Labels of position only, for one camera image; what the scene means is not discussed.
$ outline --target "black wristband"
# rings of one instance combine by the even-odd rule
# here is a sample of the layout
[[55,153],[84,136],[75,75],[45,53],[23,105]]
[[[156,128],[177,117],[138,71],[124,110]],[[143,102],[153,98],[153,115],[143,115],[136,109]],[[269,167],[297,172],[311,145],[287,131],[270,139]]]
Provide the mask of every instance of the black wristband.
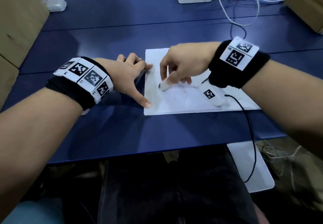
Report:
[[209,82],[219,88],[225,88],[228,85],[236,88],[242,88],[269,60],[270,55],[258,51],[243,71],[220,60],[220,56],[227,48],[231,40],[224,41],[216,50],[214,57],[209,64]]
[[[96,65],[111,78],[110,74],[101,64],[85,56],[82,56],[81,58]],[[45,87],[69,96],[81,105],[83,111],[85,111],[88,108],[91,109],[96,104],[90,92],[86,91],[77,83],[65,78],[64,76],[52,77],[48,80],[48,83],[45,85]]]

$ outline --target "qr code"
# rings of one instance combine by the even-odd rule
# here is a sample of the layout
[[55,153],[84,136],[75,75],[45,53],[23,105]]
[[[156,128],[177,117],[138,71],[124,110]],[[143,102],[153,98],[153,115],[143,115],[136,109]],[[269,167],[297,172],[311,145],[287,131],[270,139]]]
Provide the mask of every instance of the qr code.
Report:
[[98,88],[97,91],[99,94],[102,96],[106,95],[109,93],[109,87],[107,86],[106,82],[103,82]]
[[236,50],[232,50],[231,54],[228,56],[228,58],[225,61],[236,67],[239,65],[243,57],[244,57],[244,54]]
[[215,96],[215,94],[212,93],[211,90],[207,90],[205,92],[203,92],[205,94],[206,97],[208,97],[209,99],[213,98]]
[[76,74],[77,76],[81,76],[87,70],[88,70],[88,67],[82,65],[81,63],[76,63],[74,66],[72,66],[69,69],[70,72]]
[[59,69],[67,69],[73,63],[74,63],[74,61],[69,61],[69,62],[65,63],[64,65],[62,65]]
[[93,86],[98,85],[99,82],[103,79],[99,74],[97,74],[95,71],[89,71],[89,73],[84,77],[86,81],[88,81]]
[[246,52],[246,53],[248,53],[249,52],[249,50],[251,50],[251,48],[253,47],[253,45],[252,44],[250,44],[250,43],[247,43],[247,42],[244,42],[244,41],[242,41],[241,43],[239,43],[238,45],[237,45],[237,48],[238,49],[240,49],[240,50],[242,50],[242,51],[244,51],[244,52]]

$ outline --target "stack of paper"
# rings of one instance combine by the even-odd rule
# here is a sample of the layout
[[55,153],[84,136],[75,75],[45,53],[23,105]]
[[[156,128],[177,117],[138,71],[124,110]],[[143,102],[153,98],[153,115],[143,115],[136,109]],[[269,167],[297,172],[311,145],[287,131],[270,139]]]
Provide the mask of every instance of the stack of paper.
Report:
[[[144,109],[144,115],[161,115],[177,113],[220,112],[241,110],[237,102],[228,97],[228,102],[220,107],[213,106],[208,98],[198,90],[198,86],[210,74],[207,70],[203,74],[192,77],[192,84],[176,84],[166,91],[158,88],[162,81],[160,78],[159,63],[166,55],[166,49],[147,49],[145,61],[154,67],[146,73],[145,97],[151,102],[151,108]],[[228,86],[223,89],[225,93],[234,96],[246,110],[260,109],[241,89]]]

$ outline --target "forearm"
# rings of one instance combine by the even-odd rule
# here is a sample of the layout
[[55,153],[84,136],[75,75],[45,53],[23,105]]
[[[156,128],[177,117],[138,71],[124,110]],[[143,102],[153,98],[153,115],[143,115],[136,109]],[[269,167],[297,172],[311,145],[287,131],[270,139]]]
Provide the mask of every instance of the forearm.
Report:
[[81,113],[77,102],[44,88],[0,114],[1,207],[22,198]]
[[242,89],[294,140],[323,158],[323,80],[269,61]]

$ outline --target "blue tabletop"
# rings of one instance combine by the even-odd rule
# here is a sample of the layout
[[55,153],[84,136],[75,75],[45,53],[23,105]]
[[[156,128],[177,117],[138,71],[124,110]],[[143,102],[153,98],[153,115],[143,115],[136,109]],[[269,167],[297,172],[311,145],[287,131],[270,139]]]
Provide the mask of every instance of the blue tabletop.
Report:
[[[41,89],[54,70],[75,56],[115,59],[135,52],[144,58],[146,49],[236,35],[245,36],[278,62],[323,78],[322,36],[281,4],[262,5],[257,21],[241,28],[228,23],[217,0],[188,5],[177,0],[66,1],[64,12],[50,14],[3,110]],[[239,23],[249,23],[256,15],[252,1],[223,4]],[[137,88],[143,92],[143,78]],[[262,111],[248,114],[256,139],[285,135]],[[133,99],[113,92],[79,118],[49,163],[244,140],[250,140],[250,134],[240,111],[144,116]]]

